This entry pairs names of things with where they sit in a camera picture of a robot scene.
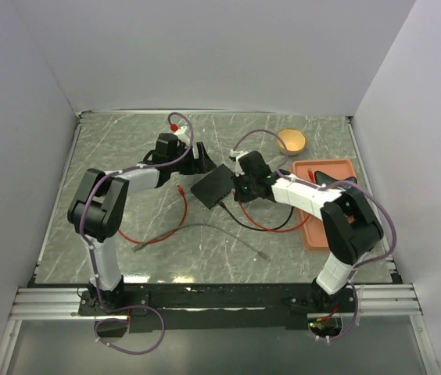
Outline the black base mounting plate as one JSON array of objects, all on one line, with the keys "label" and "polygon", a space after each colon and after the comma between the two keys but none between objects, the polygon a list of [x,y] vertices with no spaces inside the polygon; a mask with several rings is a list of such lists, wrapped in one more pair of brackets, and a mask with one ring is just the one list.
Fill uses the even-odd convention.
[{"label": "black base mounting plate", "polygon": [[154,330],[283,327],[305,330],[312,315],[351,313],[353,292],[330,297],[308,283],[128,284],[122,310],[104,310],[94,291],[82,295],[78,313],[98,321],[122,319],[131,333]]}]

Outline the blue star-shaped dish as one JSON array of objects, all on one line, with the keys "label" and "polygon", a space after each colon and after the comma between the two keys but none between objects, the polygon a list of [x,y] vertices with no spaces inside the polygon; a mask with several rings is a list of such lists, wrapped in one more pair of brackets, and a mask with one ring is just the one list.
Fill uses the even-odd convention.
[{"label": "blue star-shaped dish", "polygon": [[320,186],[322,186],[322,185],[328,186],[328,185],[335,183],[337,181],[340,181],[340,180],[348,180],[348,181],[353,182],[355,184],[357,183],[357,178],[355,176],[336,179],[336,178],[334,178],[324,172],[318,171],[318,170],[316,170],[314,172],[314,180],[315,180],[315,183]]}]

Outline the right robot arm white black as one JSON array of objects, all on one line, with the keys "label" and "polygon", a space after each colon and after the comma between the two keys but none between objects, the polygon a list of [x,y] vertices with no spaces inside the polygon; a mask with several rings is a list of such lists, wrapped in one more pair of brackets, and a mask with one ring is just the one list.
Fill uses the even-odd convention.
[{"label": "right robot arm white black", "polygon": [[315,309],[331,310],[339,303],[339,294],[360,258],[384,237],[364,193],[348,180],[337,187],[316,185],[280,169],[272,171],[257,151],[232,150],[230,160],[235,162],[235,201],[266,199],[299,209],[323,223],[329,256],[311,283],[308,298]]}]

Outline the yellow ceramic bowl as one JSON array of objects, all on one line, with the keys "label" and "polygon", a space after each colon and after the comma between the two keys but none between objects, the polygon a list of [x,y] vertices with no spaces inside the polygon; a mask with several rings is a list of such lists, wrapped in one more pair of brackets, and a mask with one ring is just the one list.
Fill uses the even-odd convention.
[{"label": "yellow ceramic bowl", "polygon": [[277,132],[277,136],[278,148],[283,155],[298,155],[307,146],[305,135],[295,128],[282,129]]}]

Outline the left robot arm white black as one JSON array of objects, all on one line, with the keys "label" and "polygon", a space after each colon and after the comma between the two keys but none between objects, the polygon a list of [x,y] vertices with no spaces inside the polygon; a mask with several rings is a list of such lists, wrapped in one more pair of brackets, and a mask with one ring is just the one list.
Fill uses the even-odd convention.
[{"label": "left robot arm white black", "polygon": [[173,173],[204,174],[216,167],[202,142],[194,145],[187,134],[175,132],[160,134],[155,148],[135,166],[106,172],[95,168],[85,171],[67,219],[81,236],[90,259],[89,295],[106,313],[118,313],[125,304],[116,234],[127,197],[163,186]]}]

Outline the salmon pink tray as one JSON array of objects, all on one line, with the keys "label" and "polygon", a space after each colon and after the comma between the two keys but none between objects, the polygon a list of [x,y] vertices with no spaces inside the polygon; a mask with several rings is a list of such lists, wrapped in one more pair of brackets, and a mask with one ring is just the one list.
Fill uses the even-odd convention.
[{"label": "salmon pink tray", "polygon": [[[322,172],[336,180],[347,177],[357,177],[350,159],[315,159],[295,161],[290,172],[298,178],[314,181],[310,175]],[[303,246],[308,252],[328,252],[328,241],[324,232],[323,223],[314,216],[309,216],[302,210],[297,210],[299,221],[307,220],[300,229]]]}]

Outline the black network switch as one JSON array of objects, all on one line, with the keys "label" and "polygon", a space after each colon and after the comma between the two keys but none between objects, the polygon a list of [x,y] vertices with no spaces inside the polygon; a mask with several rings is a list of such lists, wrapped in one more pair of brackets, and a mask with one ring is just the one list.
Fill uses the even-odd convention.
[{"label": "black network switch", "polygon": [[212,209],[234,188],[233,175],[233,171],[222,164],[194,184],[190,191],[205,207]]}]

